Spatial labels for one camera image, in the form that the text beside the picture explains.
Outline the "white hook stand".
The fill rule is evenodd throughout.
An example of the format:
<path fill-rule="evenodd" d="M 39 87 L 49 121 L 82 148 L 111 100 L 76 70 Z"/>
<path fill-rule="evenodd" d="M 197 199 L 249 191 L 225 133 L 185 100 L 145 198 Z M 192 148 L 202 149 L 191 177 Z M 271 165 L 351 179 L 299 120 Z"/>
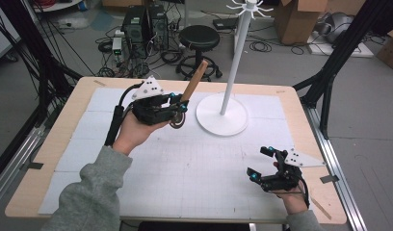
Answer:
<path fill-rule="evenodd" d="M 231 137 L 243 132 L 249 123 L 249 115 L 246 107 L 237 99 L 231 97 L 237 70 L 242 57 L 244 44 L 247 38 L 249 24 L 258 13 L 266 17 L 266 13 L 273 8 L 261 8 L 264 0 L 245 0 L 244 3 L 232 2 L 235 7 L 231 10 L 239 10 L 238 25 L 236 27 L 234 55 L 225 92 L 216 93 L 202 99 L 196 107 L 196 119 L 200 126 L 207 132 L 221 136 Z"/>

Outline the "metal ladle with wooden handle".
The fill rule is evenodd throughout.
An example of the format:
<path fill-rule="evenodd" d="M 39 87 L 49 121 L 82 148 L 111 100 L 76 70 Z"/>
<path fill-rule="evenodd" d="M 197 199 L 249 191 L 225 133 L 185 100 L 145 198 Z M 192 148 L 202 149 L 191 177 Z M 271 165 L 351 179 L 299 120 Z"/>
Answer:
<path fill-rule="evenodd" d="M 206 68 L 208 66 L 208 63 L 203 60 L 199 67 L 196 69 L 195 74 L 193 75 L 192 79 L 190 80 L 190 83 L 188 84 L 187 88 L 182 94 L 181 101 L 186 101 L 190 100 L 193 92 L 197 88 L 198 83 L 200 82 Z M 185 123 L 185 118 L 186 118 L 186 113 L 177 113 L 174 118 L 170 121 L 170 126 L 174 129 L 179 129 L 183 126 Z"/>

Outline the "person's right hand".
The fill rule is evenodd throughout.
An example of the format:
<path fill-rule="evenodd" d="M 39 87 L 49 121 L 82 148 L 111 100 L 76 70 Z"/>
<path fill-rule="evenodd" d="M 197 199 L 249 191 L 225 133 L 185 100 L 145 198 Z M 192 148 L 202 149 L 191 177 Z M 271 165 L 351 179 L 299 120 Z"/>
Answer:
<path fill-rule="evenodd" d="M 278 190 L 273 191 L 273 193 L 283 201 L 288 215 L 294 215 L 308 210 L 305 202 L 302 181 L 299 182 L 297 187 L 291 189 L 290 191 Z"/>

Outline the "black round stool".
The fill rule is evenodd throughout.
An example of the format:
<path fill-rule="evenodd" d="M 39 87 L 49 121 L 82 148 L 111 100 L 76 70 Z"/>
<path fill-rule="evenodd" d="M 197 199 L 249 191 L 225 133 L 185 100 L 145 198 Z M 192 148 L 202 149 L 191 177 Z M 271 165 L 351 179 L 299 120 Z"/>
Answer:
<path fill-rule="evenodd" d="M 215 75 L 216 78 L 223 76 L 215 62 L 203 55 L 204 52 L 213 50 L 220 42 L 220 35 L 215 29 L 205 25 L 191 25 L 183 29 L 178 38 L 182 45 L 194 50 L 195 54 L 183 58 L 175 68 L 176 73 L 182 74 L 185 80 L 189 80 L 201 62 L 206 61 L 208 73 L 203 74 L 203 79 L 210 82 L 212 75 Z"/>

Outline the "black metal frame strut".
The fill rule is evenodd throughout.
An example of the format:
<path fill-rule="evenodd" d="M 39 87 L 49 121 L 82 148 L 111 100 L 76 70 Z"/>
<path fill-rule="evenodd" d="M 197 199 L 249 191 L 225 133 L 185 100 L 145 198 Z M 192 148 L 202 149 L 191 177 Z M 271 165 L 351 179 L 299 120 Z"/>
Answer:
<path fill-rule="evenodd" d="M 42 124 L 48 117 L 48 106 L 52 100 L 69 97 L 73 91 L 73 86 L 66 76 L 73 80 L 80 80 L 82 75 L 62 64 L 53 56 L 21 0 L 0 0 L 0 9 L 36 60 L 35 63 L 30 63 L 22 55 L 22 48 L 0 23 L 0 32 L 21 56 L 31 76 L 39 81 L 39 104 L 36 108 L 36 116 L 37 124 Z"/>
<path fill-rule="evenodd" d="M 306 94 L 301 97 L 301 103 L 307 108 L 315 109 L 319 99 L 323 98 L 319 129 L 326 140 L 333 82 L 365 35 L 386 14 L 391 5 L 393 0 L 366 0 L 324 66 L 312 77 L 293 86 L 295 90 L 309 87 Z"/>

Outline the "black computer tower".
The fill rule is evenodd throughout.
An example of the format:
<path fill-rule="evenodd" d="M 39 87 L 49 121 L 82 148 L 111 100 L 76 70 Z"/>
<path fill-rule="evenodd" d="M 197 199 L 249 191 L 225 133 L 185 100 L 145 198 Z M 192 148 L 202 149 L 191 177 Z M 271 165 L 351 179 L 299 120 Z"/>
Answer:
<path fill-rule="evenodd" d="M 160 4 L 151 4 L 148 7 L 151 38 L 160 50 L 169 47 L 168 18 L 164 7 Z"/>
<path fill-rule="evenodd" d="M 121 26 L 121 31 L 125 34 L 130 54 L 135 58 L 144 59 L 146 57 L 144 44 L 147 37 L 147 29 L 145 6 L 129 6 Z"/>

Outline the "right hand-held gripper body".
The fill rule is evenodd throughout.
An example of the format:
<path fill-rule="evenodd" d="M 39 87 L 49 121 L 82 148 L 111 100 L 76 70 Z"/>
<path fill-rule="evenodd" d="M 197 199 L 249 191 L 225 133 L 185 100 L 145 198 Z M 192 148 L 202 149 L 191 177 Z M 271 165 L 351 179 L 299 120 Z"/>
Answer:
<path fill-rule="evenodd" d="M 278 150 L 274 155 L 278 163 L 277 172 L 274 175 L 261 176 L 261 188 L 265 192 L 277 190 L 290 191 L 295 188 L 301 180 L 302 167 L 322 167 L 325 162 L 310 155 L 297 151 Z"/>

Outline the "large open cardboard box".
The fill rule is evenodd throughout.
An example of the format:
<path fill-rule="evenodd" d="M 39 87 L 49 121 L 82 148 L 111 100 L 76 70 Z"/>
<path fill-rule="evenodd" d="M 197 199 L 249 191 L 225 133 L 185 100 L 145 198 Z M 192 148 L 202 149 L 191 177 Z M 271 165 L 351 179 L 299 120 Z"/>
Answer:
<path fill-rule="evenodd" d="M 306 43 L 328 0 L 280 0 L 275 29 L 282 44 Z"/>

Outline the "white round tabletop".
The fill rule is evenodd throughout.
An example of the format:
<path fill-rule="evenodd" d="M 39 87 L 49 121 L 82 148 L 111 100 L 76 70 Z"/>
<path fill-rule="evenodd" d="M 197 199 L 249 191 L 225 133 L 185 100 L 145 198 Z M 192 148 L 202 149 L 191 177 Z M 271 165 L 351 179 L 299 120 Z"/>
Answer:
<path fill-rule="evenodd" d="M 33 10 L 36 13 L 39 12 L 49 13 L 49 12 L 64 10 L 70 7 L 76 7 L 81 1 L 82 0 L 70 0 L 69 2 L 67 1 L 62 2 L 61 0 L 53 0 L 52 3 L 46 6 L 34 2 Z"/>

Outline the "person's left hand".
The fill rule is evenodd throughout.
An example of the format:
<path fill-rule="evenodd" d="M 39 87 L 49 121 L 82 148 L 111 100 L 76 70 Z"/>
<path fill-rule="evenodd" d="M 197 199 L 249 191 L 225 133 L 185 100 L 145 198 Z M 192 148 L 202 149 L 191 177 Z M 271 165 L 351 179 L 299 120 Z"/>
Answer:
<path fill-rule="evenodd" d="M 112 144 L 112 149 L 128 156 L 132 150 L 144 143 L 156 130 L 168 125 L 167 121 L 154 125 L 139 122 L 132 113 L 128 113 L 120 126 L 120 131 Z"/>

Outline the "white grid mat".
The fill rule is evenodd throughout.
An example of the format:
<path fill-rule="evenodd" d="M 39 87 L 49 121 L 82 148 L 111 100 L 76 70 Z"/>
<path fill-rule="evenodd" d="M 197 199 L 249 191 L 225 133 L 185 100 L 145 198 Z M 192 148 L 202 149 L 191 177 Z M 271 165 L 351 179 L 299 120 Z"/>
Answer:
<path fill-rule="evenodd" d="M 247 128 L 232 137 L 205 131 L 197 122 L 191 98 L 185 124 L 166 126 L 133 150 L 131 167 L 118 190 L 119 213 L 131 219 L 205 219 L 283 222 L 286 212 L 276 196 L 263 192 L 247 175 L 253 168 L 275 173 L 263 146 L 290 149 L 293 140 L 277 96 L 238 94 L 248 111 Z"/>

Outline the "aluminium rail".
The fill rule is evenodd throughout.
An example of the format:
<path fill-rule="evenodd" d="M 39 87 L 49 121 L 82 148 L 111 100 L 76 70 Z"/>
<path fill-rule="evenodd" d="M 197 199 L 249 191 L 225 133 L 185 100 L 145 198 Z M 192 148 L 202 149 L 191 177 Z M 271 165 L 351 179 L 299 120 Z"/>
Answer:
<path fill-rule="evenodd" d="M 330 176 L 335 176 L 333 181 L 334 187 L 338 192 L 341 204 L 343 205 L 347 221 L 353 231 L 368 231 L 364 219 L 360 214 L 354 196 L 351 192 L 346 176 L 340 166 L 333 146 L 329 139 L 326 139 L 320 129 L 321 119 L 316 109 L 303 107 L 313 134 L 316 138 L 319 148 L 326 161 L 327 169 Z"/>
<path fill-rule="evenodd" d="M 21 135 L 15 148 L 11 150 L 12 156 L 0 173 L 0 201 L 27 160 L 38 150 L 44 139 L 45 130 L 44 126 L 33 127 L 28 133 Z"/>

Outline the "white flat board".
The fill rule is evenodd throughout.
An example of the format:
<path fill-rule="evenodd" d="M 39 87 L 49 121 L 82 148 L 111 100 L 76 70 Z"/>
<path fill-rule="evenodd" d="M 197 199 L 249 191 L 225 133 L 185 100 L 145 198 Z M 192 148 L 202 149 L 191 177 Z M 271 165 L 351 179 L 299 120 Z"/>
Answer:
<path fill-rule="evenodd" d="M 307 48 L 312 55 L 330 56 L 333 52 L 332 44 L 317 33 L 312 33 L 307 40 Z M 372 51 L 361 42 L 353 51 L 354 58 L 373 58 Z"/>

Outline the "flat black box device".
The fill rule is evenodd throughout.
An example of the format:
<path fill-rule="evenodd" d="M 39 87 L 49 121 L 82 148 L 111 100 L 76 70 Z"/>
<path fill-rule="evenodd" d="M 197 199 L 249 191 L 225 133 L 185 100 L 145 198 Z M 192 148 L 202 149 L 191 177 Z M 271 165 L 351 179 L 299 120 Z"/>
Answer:
<path fill-rule="evenodd" d="M 238 19 L 234 18 L 220 18 L 214 19 L 213 25 L 217 30 L 233 30 L 236 28 Z"/>

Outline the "thin wooden stick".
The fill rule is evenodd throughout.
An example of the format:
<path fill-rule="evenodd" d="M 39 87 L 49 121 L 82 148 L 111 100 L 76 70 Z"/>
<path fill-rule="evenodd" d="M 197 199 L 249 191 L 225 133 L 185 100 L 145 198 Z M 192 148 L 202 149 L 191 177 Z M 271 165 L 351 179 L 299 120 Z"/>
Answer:
<path fill-rule="evenodd" d="M 315 198 L 311 197 L 311 201 L 327 217 L 327 219 L 332 218 L 332 216 L 328 213 L 328 211 Z"/>

